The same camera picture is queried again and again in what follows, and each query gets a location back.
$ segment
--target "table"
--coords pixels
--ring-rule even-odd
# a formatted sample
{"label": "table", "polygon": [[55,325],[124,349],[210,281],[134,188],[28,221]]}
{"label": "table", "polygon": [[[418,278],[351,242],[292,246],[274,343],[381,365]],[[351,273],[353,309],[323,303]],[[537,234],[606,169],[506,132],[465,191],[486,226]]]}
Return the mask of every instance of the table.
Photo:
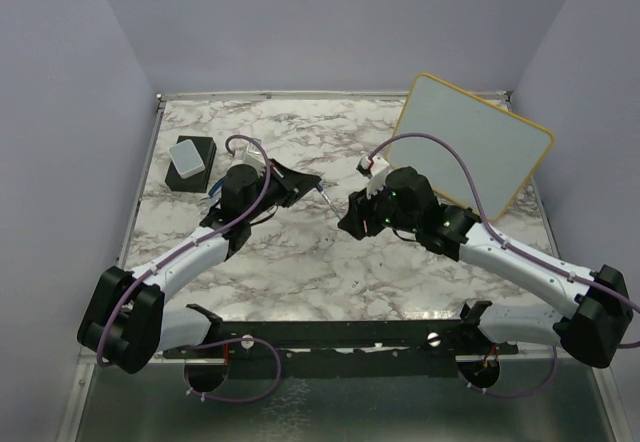
{"label": "table", "polygon": [[[215,140],[211,184],[231,163],[224,141],[241,133],[261,139],[269,156],[284,165],[320,175],[327,193],[346,211],[348,194],[366,182],[355,170],[357,161],[391,135],[403,103],[402,98],[167,102],[127,267],[161,255],[203,216],[198,205],[203,194],[171,192],[164,183],[168,148],[179,135]],[[496,226],[550,251],[531,186]],[[475,300],[527,305],[538,299],[480,268],[402,242],[390,231],[358,242],[337,229],[335,216],[314,192],[255,227],[238,254],[191,282],[168,306],[197,303],[225,320],[395,320],[455,317],[463,302]]]}

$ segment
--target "metal frame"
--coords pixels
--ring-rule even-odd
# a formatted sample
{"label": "metal frame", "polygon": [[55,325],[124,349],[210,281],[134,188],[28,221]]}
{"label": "metal frame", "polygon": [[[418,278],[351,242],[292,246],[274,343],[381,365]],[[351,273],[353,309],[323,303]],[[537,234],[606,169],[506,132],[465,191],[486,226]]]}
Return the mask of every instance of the metal frame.
{"label": "metal frame", "polygon": [[[475,92],[475,95],[490,99],[500,100],[506,103],[508,110],[511,110],[511,104],[509,100],[509,94],[506,91],[499,92]],[[158,94],[158,111],[152,131],[152,138],[147,147],[147,153],[145,157],[145,163],[143,171],[138,181],[138,187],[134,204],[127,223],[127,229],[125,232],[122,250],[118,258],[118,266],[123,267],[126,264],[127,252],[131,242],[131,236],[135,227],[135,221],[138,215],[140,207],[141,197],[144,191],[144,186],[147,180],[147,174],[151,166],[151,159],[153,156],[153,150],[158,138],[158,132],[162,123],[164,110],[166,103],[174,100],[193,100],[193,101],[217,101],[217,100],[269,100],[269,99],[365,99],[365,100],[398,100],[407,96],[407,92],[343,92],[343,91],[250,91],[250,92],[203,92],[203,93],[182,93],[182,94]],[[547,218],[547,213],[544,208],[544,204],[540,198],[538,186],[531,178],[531,184],[533,186],[534,193],[540,213],[542,216],[543,224],[551,244],[551,250],[555,257],[560,257],[558,247],[553,236],[553,231]],[[520,351],[515,355],[504,355],[505,359],[540,359],[548,358],[549,352],[539,346],[528,346],[527,344],[520,344]],[[559,357],[569,357],[564,351],[558,351]],[[458,360],[476,360],[475,356],[462,356],[458,357]],[[221,359],[189,359],[189,364],[210,364],[221,363]],[[154,358],[149,362],[153,364],[183,364],[184,359],[164,359],[159,354],[156,354]],[[95,368],[95,354],[88,350],[81,350],[78,357],[78,366],[74,377],[74,382],[71,388],[70,397],[67,401],[64,416],[58,432],[58,442],[68,442],[76,440],[78,431],[80,428],[80,422],[82,420],[82,413],[84,411],[85,403],[88,397],[90,383],[93,377]],[[618,442],[633,442],[633,436],[629,426],[629,422],[626,417],[624,406],[620,399],[618,388],[613,377],[611,369],[593,369],[596,384],[602,397],[603,405],[614,437]]]}

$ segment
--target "white container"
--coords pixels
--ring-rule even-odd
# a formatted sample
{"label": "white container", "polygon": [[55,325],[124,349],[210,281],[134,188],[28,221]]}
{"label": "white container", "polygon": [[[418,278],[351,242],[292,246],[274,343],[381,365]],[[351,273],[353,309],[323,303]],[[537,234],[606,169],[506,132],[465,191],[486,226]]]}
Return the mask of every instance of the white container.
{"label": "white container", "polygon": [[192,140],[183,140],[169,147],[169,156],[182,179],[188,179],[204,170],[204,162]]}

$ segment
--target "black box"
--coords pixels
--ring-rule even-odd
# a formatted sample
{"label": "black box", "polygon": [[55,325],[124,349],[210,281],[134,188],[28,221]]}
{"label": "black box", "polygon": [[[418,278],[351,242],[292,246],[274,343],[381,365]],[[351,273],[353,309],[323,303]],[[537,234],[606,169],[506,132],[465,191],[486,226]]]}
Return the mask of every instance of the black box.
{"label": "black box", "polygon": [[192,175],[183,179],[178,175],[175,165],[171,162],[167,176],[164,182],[174,192],[197,192],[204,193],[209,186],[209,177],[211,176],[211,168],[213,167],[213,159],[216,156],[216,144],[211,137],[195,137],[191,135],[181,135],[176,143],[183,140],[192,140],[193,145],[204,162],[204,170],[199,174]]}

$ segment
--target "gray floor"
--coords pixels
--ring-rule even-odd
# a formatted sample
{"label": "gray floor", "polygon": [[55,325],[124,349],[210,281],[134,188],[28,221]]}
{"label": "gray floor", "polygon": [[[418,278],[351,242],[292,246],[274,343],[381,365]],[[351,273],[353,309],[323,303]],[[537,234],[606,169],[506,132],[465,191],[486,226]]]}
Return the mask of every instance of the gray floor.
{"label": "gray floor", "polygon": [[[504,363],[496,386],[532,387],[548,360]],[[132,377],[96,370],[78,440],[191,441],[613,441],[593,372],[562,359],[559,377],[535,397],[499,400],[459,379],[287,379],[270,398],[235,406],[185,395],[180,364],[151,364]],[[247,395],[269,382],[238,382]]]}

